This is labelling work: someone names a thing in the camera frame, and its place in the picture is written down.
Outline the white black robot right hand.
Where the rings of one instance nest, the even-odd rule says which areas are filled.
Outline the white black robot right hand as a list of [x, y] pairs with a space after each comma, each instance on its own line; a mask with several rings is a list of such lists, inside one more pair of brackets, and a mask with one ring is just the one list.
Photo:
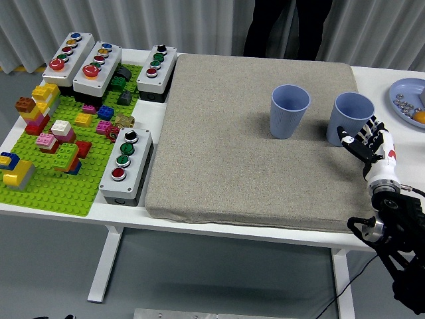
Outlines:
[[364, 163], [363, 178], [371, 195], [380, 191], [400, 192], [394, 141], [383, 122], [372, 116], [356, 136], [349, 135], [341, 126], [337, 135], [342, 146]]

